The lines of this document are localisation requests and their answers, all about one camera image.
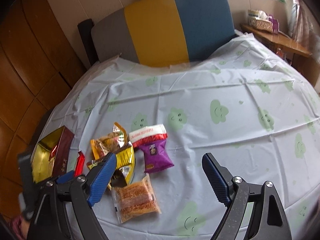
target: snack package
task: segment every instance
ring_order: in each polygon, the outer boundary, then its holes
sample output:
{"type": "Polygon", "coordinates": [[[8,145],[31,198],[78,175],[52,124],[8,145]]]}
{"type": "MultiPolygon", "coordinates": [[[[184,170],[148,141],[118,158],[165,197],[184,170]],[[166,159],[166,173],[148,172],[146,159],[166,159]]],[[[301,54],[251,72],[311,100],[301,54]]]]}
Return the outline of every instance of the snack package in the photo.
{"type": "Polygon", "coordinates": [[[115,153],[127,142],[127,133],[117,122],[113,125],[112,133],[90,141],[93,155],[96,160],[106,156],[108,152],[115,153]]]}
{"type": "Polygon", "coordinates": [[[164,149],[166,142],[165,139],[139,146],[144,155],[145,173],[159,172],[174,166],[164,149]]]}
{"type": "Polygon", "coordinates": [[[134,148],[146,143],[167,139],[167,137],[167,131],[163,124],[145,126],[129,133],[129,141],[132,142],[134,148]]]}
{"type": "Polygon", "coordinates": [[[151,212],[161,214],[148,174],[129,186],[113,187],[111,193],[120,223],[151,212]]]}
{"type": "MultiPolygon", "coordinates": [[[[114,153],[117,157],[117,166],[108,184],[108,189],[110,190],[111,186],[114,185],[121,185],[123,187],[129,185],[132,182],[135,167],[134,151],[131,142],[126,143],[114,153]]],[[[91,170],[94,166],[97,166],[103,157],[87,162],[88,169],[91,170]]]]}

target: bed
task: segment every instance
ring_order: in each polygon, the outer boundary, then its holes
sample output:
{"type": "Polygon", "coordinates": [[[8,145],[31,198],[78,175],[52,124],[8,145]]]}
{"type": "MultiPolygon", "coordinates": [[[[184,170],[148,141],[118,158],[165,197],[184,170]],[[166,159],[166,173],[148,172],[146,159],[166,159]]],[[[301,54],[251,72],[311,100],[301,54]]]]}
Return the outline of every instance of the bed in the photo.
{"type": "MultiPolygon", "coordinates": [[[[163,123],[175,164],[150,175],[162,214],[120,225],[110,192],[95,204],[109,239],[210,239],[225,207],[201,167],[207,152],[247,182],[272,181],[293,239],[305,233],[320,195],[320,98],[252,34],[235,35],[227,0],[143,0],[97,23],[91,37],[100,62],[55,107],[39,138],[66,125],[75,134],[72,170],[77,152],[91,160],[90,139],[114,122],[127,132],[163,123]]],[[[143,171],[137,151],[134,181],[143,171]]]]}

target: wooden tabletop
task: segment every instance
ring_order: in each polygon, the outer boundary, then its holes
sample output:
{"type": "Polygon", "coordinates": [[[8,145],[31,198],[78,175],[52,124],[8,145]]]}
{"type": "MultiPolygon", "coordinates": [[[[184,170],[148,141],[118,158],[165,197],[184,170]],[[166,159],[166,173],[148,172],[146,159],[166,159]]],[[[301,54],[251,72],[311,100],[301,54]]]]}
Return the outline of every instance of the wooden tabletop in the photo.
{"type": "Polygon", "coordinates": [[[300,45],[299,43],[295,42],[293,39],[290,39],[281,33],[272,34],[266,31],[259,31],[246,24],[240,24],[240,26],[243,32],[253,33],[253,35],[262,38],[264,41],[268,43],[271,43],[274,47],[283,49],[287,52],[296,53],[304,57],[310,57],[312,54],[310,51],[305,49],[302,45],[300,45]]]}

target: purple snack package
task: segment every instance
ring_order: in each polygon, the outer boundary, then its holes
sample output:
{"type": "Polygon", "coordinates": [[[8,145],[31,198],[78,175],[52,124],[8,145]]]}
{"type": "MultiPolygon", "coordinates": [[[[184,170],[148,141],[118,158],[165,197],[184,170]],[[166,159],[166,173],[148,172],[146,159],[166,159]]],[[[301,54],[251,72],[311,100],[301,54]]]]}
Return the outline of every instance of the purple snack package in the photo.
{"type": "Polygon", "coordinates": [[[145,173],[159,172],[174,166],[164,149],[166,142],[166,139],[158,140],[139,146],[144,155],[145,173]]]}

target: white plastic sheet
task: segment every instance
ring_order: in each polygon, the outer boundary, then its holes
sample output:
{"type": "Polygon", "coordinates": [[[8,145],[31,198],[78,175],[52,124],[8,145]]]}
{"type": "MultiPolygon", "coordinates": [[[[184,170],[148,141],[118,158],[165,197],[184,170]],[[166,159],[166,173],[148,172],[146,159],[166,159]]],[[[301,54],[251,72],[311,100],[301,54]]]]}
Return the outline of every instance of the white plastic sheet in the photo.
{"type": "MultiPolygon", "coordinates": [[[[93,210],[111,240],[210,239],[225,207],[201,167],[207,152],[247,182],[272,181],[298,239],[320,195],[319,111],[308,81],[250,34],[198,64],[149,68],[118,57],[98,64],[56,106],[41,137],[62,125],[75,133],[70,170],[79,150],[92,158],[90,139],[111,132],[114,122],[127,132],[165,125],[175,166],[150,175],[162,214],[119,225],[106,192],[93,210]]],[[[141,151],[136,163],[134,181],[144,176],[141,151]]],[[[71,205],[68,212],[81,239],[71,205]]]]}

